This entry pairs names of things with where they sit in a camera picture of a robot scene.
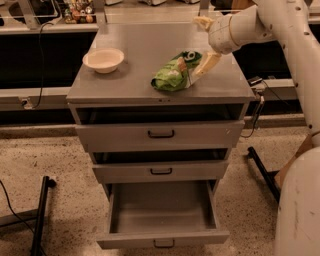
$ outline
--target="bottom drawer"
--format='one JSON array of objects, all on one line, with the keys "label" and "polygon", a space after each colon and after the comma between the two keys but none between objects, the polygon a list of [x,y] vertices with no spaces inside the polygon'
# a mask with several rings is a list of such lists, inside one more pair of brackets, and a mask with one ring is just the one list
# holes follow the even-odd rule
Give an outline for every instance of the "bottom drawer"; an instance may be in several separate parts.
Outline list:
[{"label": "bottom drawer", "polygon": [[102,249],[223,243],[208,181],[113,184]]}]

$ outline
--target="black pole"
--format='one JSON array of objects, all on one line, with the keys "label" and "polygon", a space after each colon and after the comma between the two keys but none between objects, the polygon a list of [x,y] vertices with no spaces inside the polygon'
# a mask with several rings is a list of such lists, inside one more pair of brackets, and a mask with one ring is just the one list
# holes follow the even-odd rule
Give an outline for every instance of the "black pole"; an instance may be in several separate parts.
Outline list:
[{"label": "black pole", "polygon": [[47,194],[48,188],[56,185],[54,180],[50,180],[48,176],[44,176],[42,179],[41,194],[39,199],[38,215],[33,235],[31,256],[41,256],[41,238],[44,223],[44,215],[46,212]]},{"label": "black pole", "polygon": [[264,180],[266,181],[269,189],[271,190],[274,198],[279,203],[279,201],[280,201],[280,191],[276,187],[276,185],[274,184],[274,179],[270,178],[270,175],[269,175],[268,171],[266,170],[266,168],[264,167],[263,163],[261,162],[261,160],[260,160],[257,152],[255,151],[255,149],[253,147],[249,147],[248,151],[249,151],[250,156],[253,158],[253,160],[255,161],[256,165],[258,166],[258,168],[259,168]]}]

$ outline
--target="drawer handle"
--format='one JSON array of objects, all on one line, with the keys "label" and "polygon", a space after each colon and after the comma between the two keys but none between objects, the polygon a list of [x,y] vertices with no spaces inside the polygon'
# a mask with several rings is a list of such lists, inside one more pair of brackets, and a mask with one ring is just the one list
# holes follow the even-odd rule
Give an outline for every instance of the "drawer handle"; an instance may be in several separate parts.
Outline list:
[{"label": "drawer handle", "polygon": [[174,130],[171,130],[170,134],[161,134],[161,133],[152,133],[151,131],[148,131],[148,136],[151,139],[166,139],[166,138],[172,138],[174,136]]},{"label": "drawer handle", "polygon": [[174,239],[161,239],[161,240],[153,240],[153,245],[155,248],[173,248],[174,247]]},{"label": "drawer handle", "polygon": [[168,169],[150,169],[150,172],[152,175],[169,175],[172,173],[172,168],[168,168]]}]

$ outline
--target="metal stand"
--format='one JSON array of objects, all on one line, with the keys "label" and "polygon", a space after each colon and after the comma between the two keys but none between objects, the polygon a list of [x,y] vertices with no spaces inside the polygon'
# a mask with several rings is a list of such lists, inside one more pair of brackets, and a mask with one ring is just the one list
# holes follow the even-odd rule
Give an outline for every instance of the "metal stand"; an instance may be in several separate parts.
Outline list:
[{"label": "metal stand", "polygon": [[280,191],[278,187],[275,184],[274,176],[278,173],[278,171],[272,171],[268,172],[266,168],[264,167],[263,163],[261,162],[257,152],[253,147],[248,148],[249,151],[249,157],[252,157],[253,160],[255,161],[257,167],[259,168],[264,180],[266,181],[269,189],[271,190],[274,198],[276,201],[279,203],[280,200]]},{"label": "metal stand", "polygon": [[4,216],[0,218],[0,227],[5,227],[5,226],[21,223],[24,221],[36,219],[31,256],[42,255],[41,238],[42,238],[42,230],[43,230],[43,223],[44,223],[44,215],[46,211],[48,189],[53,188],[55,185],[56,185],[56,182],[54,180],[50,179],[48,176],[44,176],[42,179],[42,187],[41,187],[38,209],[18,213],[17,215],[21,218],[21,220],[17,219],[17,217],[14,215]]}]

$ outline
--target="open drawer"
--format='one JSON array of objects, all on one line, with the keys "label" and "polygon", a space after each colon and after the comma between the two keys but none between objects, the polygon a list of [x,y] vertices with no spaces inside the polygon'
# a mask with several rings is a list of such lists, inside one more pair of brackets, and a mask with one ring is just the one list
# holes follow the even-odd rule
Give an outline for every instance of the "open drawer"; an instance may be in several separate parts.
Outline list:
[{"label": "open drawer", "polygon": [[120,183],[111,186],[102,249],[171,248],[224,243],[208,181]]},{"label": "open drawer", "polygon": [[96,153],[99,183],[222,179],[227,149]]},{"label": "open drawer", "polygon": [[86,152],[235,147],[244,122],[77,125]]}]

